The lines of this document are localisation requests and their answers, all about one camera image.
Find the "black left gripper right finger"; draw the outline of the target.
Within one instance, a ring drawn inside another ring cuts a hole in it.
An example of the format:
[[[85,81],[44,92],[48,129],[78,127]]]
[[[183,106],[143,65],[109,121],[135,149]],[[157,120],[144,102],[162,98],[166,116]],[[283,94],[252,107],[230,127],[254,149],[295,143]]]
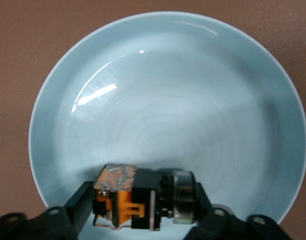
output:
[[[212,206],[201,183],[196,184],[196,226],[186,240],[290,240],[291,237],[272,218],[252,214],[240,220],[223,207]]]

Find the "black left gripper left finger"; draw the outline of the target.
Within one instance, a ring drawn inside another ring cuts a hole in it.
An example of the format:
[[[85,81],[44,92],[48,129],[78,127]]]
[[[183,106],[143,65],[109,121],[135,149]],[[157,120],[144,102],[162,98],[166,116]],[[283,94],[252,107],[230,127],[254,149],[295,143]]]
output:
[[[28,219],[22,212],[0,217],[0,240],[77,240],[91,212],[93,182],[85,181],[63,206]]]

